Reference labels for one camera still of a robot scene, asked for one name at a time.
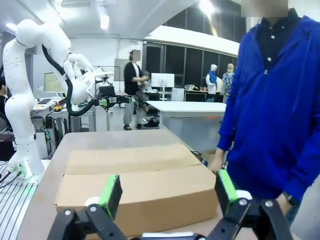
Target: gray floor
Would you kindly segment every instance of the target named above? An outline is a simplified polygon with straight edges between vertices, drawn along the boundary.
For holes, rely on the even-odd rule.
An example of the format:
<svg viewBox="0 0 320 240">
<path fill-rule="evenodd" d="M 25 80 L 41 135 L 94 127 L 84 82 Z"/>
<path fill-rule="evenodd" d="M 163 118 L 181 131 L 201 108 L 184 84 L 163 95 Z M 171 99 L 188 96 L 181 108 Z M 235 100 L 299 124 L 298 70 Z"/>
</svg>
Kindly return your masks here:
<svg viewBox="0 0 320 240">
<path fill-rule="evenodd" d="M 123 130 L 123 109 L 114 108 L 111 130 Z M 218 119 L 165 118 L 164 125 L 196 151 L 203 152 L 216 146 L 219 140 Z M 320 239 L 320 178 L 307 190 L 291 230 L 302 240 Z"/>
</svg>

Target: mannequin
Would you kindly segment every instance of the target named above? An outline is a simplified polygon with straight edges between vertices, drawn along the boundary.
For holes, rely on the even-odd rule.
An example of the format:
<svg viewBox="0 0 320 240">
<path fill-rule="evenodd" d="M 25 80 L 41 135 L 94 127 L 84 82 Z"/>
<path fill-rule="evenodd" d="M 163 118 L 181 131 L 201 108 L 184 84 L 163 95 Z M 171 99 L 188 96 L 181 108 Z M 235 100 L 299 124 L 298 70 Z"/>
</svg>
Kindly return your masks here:
<svg viewBox="0 0 320 240">
<path fill-rule="evenodd" d="M 208 103 L 214 102 L 214 97 L 217 91 L 217 74 L 216 74 L 217 69 L 218 69 L 218 66 L 215 64 L 212 64 L 210 71 L 205 78 L 205 82 L 208 88 L 208 95 L 205 101 Z"/>
<path fill-rule="evenodd" d="M 227 99 L 230 93 L 230 89 L 231 89 L 231 85 L 232 85 L 232 81 L 234 79 L 234 65 L 232 63 L 229 63 L 227 66 L 227 71 L 226 73 L 223 74 L 222 77 L 222 94 L 223 94 L 223 103 L 226 104 L 227 103 Z"/>
</svg>

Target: watch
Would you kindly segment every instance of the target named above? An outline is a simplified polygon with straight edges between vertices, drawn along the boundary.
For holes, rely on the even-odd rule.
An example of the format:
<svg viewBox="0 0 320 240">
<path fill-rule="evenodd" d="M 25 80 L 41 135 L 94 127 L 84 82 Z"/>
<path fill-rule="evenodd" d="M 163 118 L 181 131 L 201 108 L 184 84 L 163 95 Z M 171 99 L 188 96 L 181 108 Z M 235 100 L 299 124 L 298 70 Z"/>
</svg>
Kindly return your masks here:
<svg viewBox="0 0 320 240">
<path fill-rule="evenodd" d="M 291 194 L 288 194 L 287 192 L 284 191 L 283 195 L 286 197 L 286 200 L 288 201 L 288 203 L 290 203 L 292 206 L 300 204 L 300 201 L 294 198 Z"/>
</svg>

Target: man in blue jacket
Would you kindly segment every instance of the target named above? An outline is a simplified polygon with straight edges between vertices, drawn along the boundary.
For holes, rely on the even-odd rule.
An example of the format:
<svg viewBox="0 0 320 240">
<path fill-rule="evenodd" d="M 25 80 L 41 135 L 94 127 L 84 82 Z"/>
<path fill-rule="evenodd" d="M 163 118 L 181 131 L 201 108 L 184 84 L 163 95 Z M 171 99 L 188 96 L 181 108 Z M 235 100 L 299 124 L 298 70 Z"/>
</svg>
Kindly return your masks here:
<svg viewBox="0 0 320 240">
<path fill-rule="evenodd" d="M 242 39 L 215 173 L 227 155 L 235 185 L 276 199 L 292 223 L 320 173 L 320 23 L 294 9 L 263 18 Z"/>
</svg>

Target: screw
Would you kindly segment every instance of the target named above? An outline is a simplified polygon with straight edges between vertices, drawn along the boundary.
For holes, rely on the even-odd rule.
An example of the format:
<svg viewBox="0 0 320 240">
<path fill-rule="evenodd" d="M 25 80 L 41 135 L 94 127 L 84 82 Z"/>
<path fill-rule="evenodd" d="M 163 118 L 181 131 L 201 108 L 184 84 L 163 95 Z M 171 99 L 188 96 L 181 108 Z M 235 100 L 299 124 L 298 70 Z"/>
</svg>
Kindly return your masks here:
<svg viewBox="0 0 320 240">
<path fill-rule="evenodd" d="M 265 202 L 265 205 L 268 207 L 268 208 L 271 208 L 272 206 L 273 206 L 273 203 L 272 203 L 272 201 L 266 201 Z"/>
<path fill-rule="evenodd" d="M 244 206 L 244 205 L 247 205 L 247 200 L 245 200 L 245 199 L 241 199 L 240 201 L 239 201 L 239 204 L 241 205 L 241 206 Z"/>
</svg>

